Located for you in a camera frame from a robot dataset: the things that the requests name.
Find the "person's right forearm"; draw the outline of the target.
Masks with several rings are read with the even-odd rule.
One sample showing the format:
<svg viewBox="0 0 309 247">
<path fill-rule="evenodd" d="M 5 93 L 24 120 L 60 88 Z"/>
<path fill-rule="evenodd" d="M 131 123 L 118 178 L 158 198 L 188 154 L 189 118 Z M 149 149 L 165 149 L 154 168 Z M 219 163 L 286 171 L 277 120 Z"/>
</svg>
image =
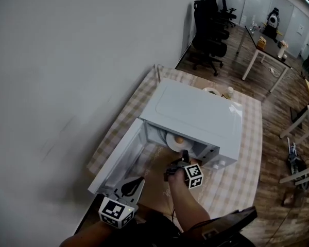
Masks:
<svg viewBox="0 0 309 247">
<path fill-rule="evenodd" d="M 178 169 L 168 177 L 177 220 L 183 231 L 210 220 L 209 213 L 195 200 L 184 182 L 184 170 Z"/>
</svg>

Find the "beige checkered tablecloth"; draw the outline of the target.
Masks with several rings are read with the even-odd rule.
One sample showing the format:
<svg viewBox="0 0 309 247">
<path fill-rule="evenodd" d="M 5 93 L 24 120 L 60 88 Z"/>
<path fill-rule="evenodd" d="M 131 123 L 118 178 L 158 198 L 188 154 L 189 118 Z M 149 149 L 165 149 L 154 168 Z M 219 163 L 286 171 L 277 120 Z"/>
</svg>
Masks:
<svg viewBox="0 0 309 247">
<path fill-rule="evenodd" d="M 99 173 L 132 122 L 141 114 L 159 80 L 168 78 L 181 82 L 181 72 L 161 65 L 152 67 L 96 149 L 87 165 L 89 172 L 94 175 Z M 209 212 L 212 218 L 252 206 L 260 175 L 263 135 L 261 103 L 238 91 L 234 92 L 232 100 L 243 106 L 241 150 L 237 163 L 223 170 L 218 192 Z"/>
</svg>

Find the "person's black shirt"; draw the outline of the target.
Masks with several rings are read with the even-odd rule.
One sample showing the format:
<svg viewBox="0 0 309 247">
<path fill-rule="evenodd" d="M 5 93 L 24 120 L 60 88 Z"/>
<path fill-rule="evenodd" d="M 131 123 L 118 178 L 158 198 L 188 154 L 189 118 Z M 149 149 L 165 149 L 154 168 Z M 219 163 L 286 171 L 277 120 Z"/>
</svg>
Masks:
<svg viewBox="0 0 309 247">
<path fill-rule="evenodd" d="M 130 221 L 112 235 L 113 247 L 192 247 L 195 241 L 186 239 L 168 218 L 152 214 L 144 223 Z"/>
</svg>

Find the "yellow box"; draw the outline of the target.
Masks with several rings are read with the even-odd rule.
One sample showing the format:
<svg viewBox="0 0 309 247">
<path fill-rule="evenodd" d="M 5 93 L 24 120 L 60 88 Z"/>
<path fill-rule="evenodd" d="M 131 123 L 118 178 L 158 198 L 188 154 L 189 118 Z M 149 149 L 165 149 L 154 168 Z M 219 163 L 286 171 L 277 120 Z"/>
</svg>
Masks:
<svg viewBox="0 0 309 247">
<path fill-rule="evenodd" d="M 266 39 L 263 36 L 260 36 L 256 47 L 260 50 L 264 50 L 266 46 L 266 42 L 267 42 Z"/>
</svg>

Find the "white dish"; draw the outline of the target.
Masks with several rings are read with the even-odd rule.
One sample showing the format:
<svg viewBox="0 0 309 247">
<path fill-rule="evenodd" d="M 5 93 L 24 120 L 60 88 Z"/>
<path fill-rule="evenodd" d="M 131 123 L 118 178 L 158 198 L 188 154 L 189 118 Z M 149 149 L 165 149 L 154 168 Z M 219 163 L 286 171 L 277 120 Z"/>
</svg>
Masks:
<svg viewBox="0 0 309 247">
<path fill-rule="evenodd" d="M 212 87 L 205 87 L 202 90 L 205 91 L 205 92 L 217 95 L 217 96 L 221 96 L 221 93 L 218 90 L 216 90 L 216 89 L 214 89 Z"/>
</svg>

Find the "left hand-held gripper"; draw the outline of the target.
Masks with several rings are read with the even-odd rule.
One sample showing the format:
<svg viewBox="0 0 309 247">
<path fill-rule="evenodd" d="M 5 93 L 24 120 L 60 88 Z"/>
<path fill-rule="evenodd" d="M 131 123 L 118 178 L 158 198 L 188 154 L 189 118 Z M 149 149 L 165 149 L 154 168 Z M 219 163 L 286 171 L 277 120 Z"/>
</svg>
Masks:
<svg viewBox="0 0 309 247">
<path fill-rule="evenodd" d="M 118 182 L 114 193 L 104 196 L 99 208 L 100 220 L 114 228 L 123 228 L 135 216 L 145 179 L 131 177 Z"/>
</svg>

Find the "black office chair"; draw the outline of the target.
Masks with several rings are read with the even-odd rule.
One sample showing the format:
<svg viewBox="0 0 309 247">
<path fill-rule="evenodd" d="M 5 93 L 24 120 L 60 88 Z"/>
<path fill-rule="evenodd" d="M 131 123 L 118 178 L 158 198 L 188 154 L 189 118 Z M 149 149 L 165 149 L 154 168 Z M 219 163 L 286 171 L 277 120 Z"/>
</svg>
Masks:
<svg viewBox="0 0 309 247">
<path fill-rule="evenodd" d="M 231 27 L 235 27 L 236 24 L 232 22 L 233 19 L 236 19 L 236 15 L 233 14 L 234 11 L 236 11 L 235 8 L 227 8 L 226 0 L 221 0 L 222 1 L 222 8 L 220 9 L 221 15 L 223 18 L 227 20 L 227 23 L 231 25 Z"/>
<path fill-rule="evenodd" d="M 204 0 L 194 1 L 194 19 L 196 25 L 196 34 L 192 40 L 193 47 L 198 51 L 199 60 L 193 65 L 196 70 L 199 65 L 209 64 L 218 75 L 214 62 L 222 67 L 224 64 L 217 57 L 224 57 L 227 53 L 227 45 L 222 42 L 221 33 L 215 31 L 210 23 L 208 8 Z"/>
<path fill-rule="evenodd" d="M 226 40 L 230 33 L 226 30 L 227 26 L 227 19 L 218 12 L 218 5 L 216 0 L 206 0 L 209 18 L 211 26 L 215 31 L 221 33 L 221 38 Z"/>
</svg>

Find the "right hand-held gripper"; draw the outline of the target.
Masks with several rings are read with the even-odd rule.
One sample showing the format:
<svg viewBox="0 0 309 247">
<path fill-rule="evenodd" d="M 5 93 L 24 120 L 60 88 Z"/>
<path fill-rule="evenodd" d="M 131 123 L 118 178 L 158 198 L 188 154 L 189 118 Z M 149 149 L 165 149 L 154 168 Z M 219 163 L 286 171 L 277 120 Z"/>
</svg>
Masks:
<svg viewBox="0 0 309 247">
<path fill-rule="evenodd" d="M 190 157 L 187 150 L 182 151 L 180 160 L 171 162 L 164 172 L 164 181 L 168 181 L 170 175 L 174 175 L 178 169 L 184 171 L 184 182 L 188 189 L 193 189 L 202 185 L 203 173 L 198 164 L 190 164 Z"/>
</svg>

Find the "black chest pack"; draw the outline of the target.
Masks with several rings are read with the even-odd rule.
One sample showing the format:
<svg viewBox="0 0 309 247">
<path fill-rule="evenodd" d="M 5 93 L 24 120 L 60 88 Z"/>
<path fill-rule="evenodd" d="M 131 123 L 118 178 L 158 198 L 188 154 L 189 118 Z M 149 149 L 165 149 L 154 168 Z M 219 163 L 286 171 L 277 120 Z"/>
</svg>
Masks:
<svg viewBox="0 0 309 247">
<path fill-rule="evenodd" d="M 258 217 L 254 206 L 195 225 L 191 232 L 208 247 L 255 247 L 241 231 Z"/>
</svg>

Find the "white vase with flowers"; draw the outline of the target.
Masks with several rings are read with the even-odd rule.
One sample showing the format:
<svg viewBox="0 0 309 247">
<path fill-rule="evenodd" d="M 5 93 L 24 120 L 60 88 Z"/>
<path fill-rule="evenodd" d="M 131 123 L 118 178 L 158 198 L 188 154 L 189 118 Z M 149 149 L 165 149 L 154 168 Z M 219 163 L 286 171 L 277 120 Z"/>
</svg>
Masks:
<svg viewBox="0 0 309 247">
<path fill-rule="evenodd" d="M 278 42 L 278 46 L 279 46 L 278 58 L 281 59 L 285 51 L 288 49 L 288 43 L 282 40 Z"/>
</svg>

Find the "white plate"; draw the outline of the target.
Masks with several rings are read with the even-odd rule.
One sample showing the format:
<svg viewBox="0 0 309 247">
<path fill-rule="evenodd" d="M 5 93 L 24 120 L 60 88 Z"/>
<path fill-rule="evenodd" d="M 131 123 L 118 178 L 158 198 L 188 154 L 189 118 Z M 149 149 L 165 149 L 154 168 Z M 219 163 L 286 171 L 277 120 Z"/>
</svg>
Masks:
<svg viewBox="0 0 309 247">
<path fill-rule="evenodd" d="M 192 149 L 192 147 L 194 145 L 193 140 L 189 140 L 189 139 L 183 137 L 184 142 L 182 144 L 178 144 L 178 143 L 175 142 L 175 136 L 178 136 L 178 135 L 174 135 L 172 133 L 167 133 L 166 143 L 167 143 L 169 148 L 171 148 L 172 150 L 174 150 L 176 152 L 181 152 L 182 150 L 190 151 Z"/>
</svg>

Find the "brown bag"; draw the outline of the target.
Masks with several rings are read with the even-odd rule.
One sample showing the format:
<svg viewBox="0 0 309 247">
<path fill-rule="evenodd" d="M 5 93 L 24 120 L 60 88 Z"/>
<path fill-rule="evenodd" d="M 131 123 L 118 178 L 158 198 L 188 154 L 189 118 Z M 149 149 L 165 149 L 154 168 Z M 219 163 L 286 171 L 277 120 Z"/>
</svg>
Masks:
<svg viewBox="0 0 309 247">
<path fill-rule="evenodd" d="M 293 208 L 296 202 L 296 195 L 294 192 L 287 192 L 284 194 L 282 206 L 286 208 Z"/>
</svg>

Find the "dark table with white legs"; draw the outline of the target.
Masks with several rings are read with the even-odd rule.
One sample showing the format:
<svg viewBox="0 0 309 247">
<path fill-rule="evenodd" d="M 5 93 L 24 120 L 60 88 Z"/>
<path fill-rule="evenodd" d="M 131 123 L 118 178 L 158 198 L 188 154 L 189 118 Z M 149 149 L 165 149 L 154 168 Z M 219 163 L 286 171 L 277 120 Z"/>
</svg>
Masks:
<svg viewBox="0 0 309 247">
<path fill-rule="evenodd" d="M 280 59 L 278 57 L 278 53 L 279 53 L 279 48 L 278 48 L 278 44 L 275 43 L 273 41 L 273 39 L 269 38 L 268 36 L 263 35 L 261 32 L 259 31 L 255 31 L 254 33 L 251 33 L 251 31 L 249 30 L 249 28 L 247 26 L 244 26 L 244 33 L 242 35 L 241 41 L 239 43 L 238 49 L 236 54 L 238 55 L 242 45 L 244 43 L 245 37 L 249 37 L 252 41 L 252 44 L 255 48 L 253 57 L 250 61 L 250 63 L 247 66 L 246 71 L 244 72 L 243 76 L 242 76 L 242 80 L 245 80 L 246 77 L 248 76 L 256 58 L 258 57 L 258 55 L 262 55 L 262 61 L 265 58 L 269 58 L 270 60 L 274 61 L 275 63 L 277 63 L 278 65 L 284 67 L 284 71 L 280 74 L 280 76 L 278 77 L 278 79 L 276 80 L 276 82 L 274 83 L 274 85 L 272 86 L 272 88 L 269 90 L 270 93 L 272 93 L 276 87 L 278 86 L 278 84 L 281 82 L 281 80 L 283 79 L 283 77 L 286 75 L 286 73 L 292 69 L 292 66 L 289 64 L 288 61 L 282 61 L 282 59 Z M 257 46 L 258 44 L 258 40 L 260 39 L 260 37 L 263 37 L 266 40 L 266 44 L 263 48 Z"/>
</svg>

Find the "white microwave oven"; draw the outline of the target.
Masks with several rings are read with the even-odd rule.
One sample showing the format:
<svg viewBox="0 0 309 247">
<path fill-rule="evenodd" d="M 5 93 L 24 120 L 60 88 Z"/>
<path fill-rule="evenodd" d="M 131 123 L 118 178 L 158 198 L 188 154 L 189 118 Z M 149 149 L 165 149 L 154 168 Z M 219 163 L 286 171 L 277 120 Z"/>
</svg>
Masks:
<svg viewBox="0 0 309 247">
<path fill-rule="evenodd" d="M 113 188 L 124 179 L 148 143 L 168 147 L 164 137 L 191 142 L 189 155 L 208 170 L 221 170 L 238 161 L 243 106 L 202 89 L 163 79 L 140 116 L 118 141 L 88 187 L 93 193 Z"/>
</svg>

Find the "person's left forearm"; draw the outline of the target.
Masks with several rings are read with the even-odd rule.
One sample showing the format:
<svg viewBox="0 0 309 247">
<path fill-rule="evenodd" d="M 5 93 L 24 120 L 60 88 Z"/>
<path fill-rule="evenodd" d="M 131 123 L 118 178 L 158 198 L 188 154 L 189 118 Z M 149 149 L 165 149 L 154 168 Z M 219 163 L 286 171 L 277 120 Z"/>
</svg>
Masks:
<svg viewBox="0 0 309 247">
<path fill-rule="evenodd" d="M 99 221 L 65 239 L 59 247 L 99 247 L 114 230 L 114 227 Z"/>
</svg>

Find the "grey metal device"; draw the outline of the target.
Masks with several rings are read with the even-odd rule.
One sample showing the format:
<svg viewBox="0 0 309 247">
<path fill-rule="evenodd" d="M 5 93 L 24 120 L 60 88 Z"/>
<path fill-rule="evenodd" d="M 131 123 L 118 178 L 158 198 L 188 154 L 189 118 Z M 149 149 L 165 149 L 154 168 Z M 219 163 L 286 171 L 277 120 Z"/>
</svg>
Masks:
<svg viewBox="0 0 309 247">
<path fill-rule="evenodd" d="M 290 168 L 291 175 L 296 174 L 298 172 L 301 172 L 307 168 L 306 162 L 301 159 L 296 150 L 296 144 L 290 143 L 289 137 L 287 137 L 287 143 L 288 143 L 288 158 L 287 158 L 287 166 Z M 301 177 L 298 177 L 295 179 L 295 181 L 302 181 L 309 177 L 309 174 L 305 174 Z M 303 189 L 304 191 L 307 191 L 309 188 L 309 181 L 306 181 L 302 184 L 297 185 L 299 189 Z"/>
</svg>

